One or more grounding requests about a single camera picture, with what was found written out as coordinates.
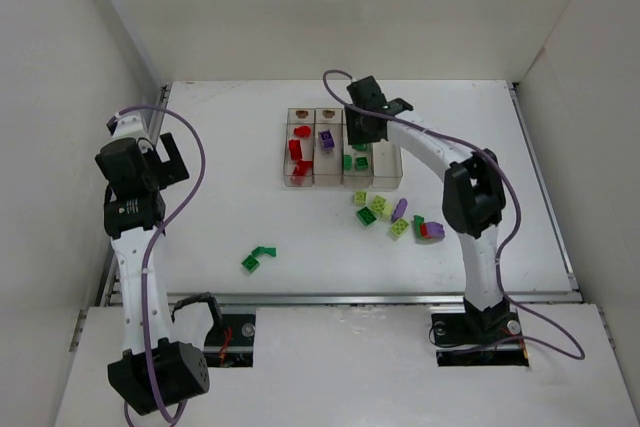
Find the green small lego brick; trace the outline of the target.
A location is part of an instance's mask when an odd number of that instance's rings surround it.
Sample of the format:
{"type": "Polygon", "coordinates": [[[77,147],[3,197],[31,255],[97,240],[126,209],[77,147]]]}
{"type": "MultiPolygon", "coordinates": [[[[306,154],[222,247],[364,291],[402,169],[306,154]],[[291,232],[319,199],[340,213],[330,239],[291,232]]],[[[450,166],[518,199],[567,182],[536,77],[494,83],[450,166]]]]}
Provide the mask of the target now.
{"type": "Polygon", "coordinates": [[[369,169],[369,162],[366,157],[355,158],[355,169],[357,171],[366,171],[369,169]]]}

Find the red arch lego brick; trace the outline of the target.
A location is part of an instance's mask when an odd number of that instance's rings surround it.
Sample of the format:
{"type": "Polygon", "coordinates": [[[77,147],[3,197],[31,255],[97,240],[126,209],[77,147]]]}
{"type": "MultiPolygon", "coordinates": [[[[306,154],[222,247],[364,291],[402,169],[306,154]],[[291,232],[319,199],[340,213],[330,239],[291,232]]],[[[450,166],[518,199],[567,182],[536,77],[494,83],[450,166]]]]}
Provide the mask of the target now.
{"type": "Polygon", "coordinates": [[[297,138],[301,138],[301,139],[307,139],[311,136],[312,134],[312,129],[309,125],[301,125],[299,127],[295,127],[293,129],[293,134],[297,137],[297,138]]]}

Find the red large lego brick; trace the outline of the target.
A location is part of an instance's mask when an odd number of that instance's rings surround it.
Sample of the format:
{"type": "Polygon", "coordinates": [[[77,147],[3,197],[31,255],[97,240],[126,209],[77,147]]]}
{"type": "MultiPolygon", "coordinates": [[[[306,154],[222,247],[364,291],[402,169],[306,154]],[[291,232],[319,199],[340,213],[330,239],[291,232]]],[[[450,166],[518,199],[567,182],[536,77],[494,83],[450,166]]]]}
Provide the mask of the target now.
{"type": "Polygon", "coordinates": [[[312,167],[312,161],[298,160],[291,174],[291,182],[294,185],[303,185],[308,174],[312,171],[312,167]]]}

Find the green arch lego piece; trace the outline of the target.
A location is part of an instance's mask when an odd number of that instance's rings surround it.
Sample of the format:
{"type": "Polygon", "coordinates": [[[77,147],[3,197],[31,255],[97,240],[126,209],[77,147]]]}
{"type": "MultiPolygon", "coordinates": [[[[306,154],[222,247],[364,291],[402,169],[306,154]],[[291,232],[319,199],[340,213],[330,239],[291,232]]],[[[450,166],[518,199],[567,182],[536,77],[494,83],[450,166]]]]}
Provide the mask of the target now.
{"type": "Polygon", "coordinates": [[[277,249],[275,247],[258,246],[252,250],[251,255],[253,257],[259,257],[263,255],[267,255],[269,257],[276,257],[277,249]]]}

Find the green square lego plate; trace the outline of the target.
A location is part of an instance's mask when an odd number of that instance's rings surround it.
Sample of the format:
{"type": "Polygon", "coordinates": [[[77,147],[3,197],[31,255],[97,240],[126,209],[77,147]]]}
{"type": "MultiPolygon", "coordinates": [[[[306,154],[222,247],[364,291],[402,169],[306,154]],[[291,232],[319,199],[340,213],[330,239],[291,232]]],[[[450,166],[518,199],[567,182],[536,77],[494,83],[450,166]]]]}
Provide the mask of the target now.
{"type": "Polygon", "coordinates": [[[253,273],[260,266],[260,262],[253,255],[249,255],[241,262],[241,265],[247,272],[253,273]]]}

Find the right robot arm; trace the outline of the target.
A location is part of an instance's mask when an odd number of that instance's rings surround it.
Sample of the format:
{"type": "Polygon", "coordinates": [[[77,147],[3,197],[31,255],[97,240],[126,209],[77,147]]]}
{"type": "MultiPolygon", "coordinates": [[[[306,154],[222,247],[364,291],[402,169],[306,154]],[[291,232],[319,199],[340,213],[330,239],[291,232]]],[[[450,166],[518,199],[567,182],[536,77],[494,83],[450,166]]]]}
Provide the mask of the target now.
{"type": "Polygon", "coordinates": [[[442,181],[442,213],[462,249],[466,322],[477,332],[494,329],[509,313],[496,274],[498,225],[506,205],[495,169],[497,157],[433,130],[408,102],[387,99],[372,76],[351,82],[347,92],[352,102],[345,109],[351,144],[388,141],[442,181]]]}

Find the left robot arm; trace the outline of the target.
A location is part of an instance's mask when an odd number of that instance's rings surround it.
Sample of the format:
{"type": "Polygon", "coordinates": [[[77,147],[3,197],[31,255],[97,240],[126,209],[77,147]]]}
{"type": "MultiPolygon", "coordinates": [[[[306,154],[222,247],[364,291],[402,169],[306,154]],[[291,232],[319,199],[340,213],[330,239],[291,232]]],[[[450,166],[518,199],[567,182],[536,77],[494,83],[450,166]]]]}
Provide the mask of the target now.
{"type": "Polygon", "coordinates": [[[189,177],[173,136],[165,133],[160,141],[167,160],[150,140],[123,137],[104,146],[96,163],[107,180],[104,228],[124,310],[122,356],[108,365],[108,380],[137,414],[158,412],[174,422],[188,400],[209,390],[204,344],[223,319],[209,292],[169,304],[154,265],[154,246],[174,218],[161,192],[189,177]]]}

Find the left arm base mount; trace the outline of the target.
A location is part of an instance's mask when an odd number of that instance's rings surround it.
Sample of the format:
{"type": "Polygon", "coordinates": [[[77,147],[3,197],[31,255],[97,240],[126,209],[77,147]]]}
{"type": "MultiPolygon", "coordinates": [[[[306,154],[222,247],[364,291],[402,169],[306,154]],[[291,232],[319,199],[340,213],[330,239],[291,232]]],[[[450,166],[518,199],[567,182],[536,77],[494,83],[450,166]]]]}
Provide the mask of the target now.
{"type": "Polygon", "coordinates": [[[249,368],[253,366],[256,314],[246,310],[223,311],[219,323],[211,323],[210,309],[193,304],[174,313],[173,341],[180,347],[168,347],[153,360],[167,363],[183,360],[190,366],[207,368],[249,368]]]}

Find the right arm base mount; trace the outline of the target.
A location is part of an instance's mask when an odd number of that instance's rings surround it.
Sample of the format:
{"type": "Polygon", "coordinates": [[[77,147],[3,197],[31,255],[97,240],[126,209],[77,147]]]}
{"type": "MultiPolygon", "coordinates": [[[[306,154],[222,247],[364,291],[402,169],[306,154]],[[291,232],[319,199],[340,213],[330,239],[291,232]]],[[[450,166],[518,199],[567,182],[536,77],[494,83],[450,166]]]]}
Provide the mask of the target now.
{"type": "Polygon", "coordinates": [[[434,311],[429,340],[438,367],[528,367],[521,333],[514,310],[488,330],[473,327],[464,311],[434,311]]]}

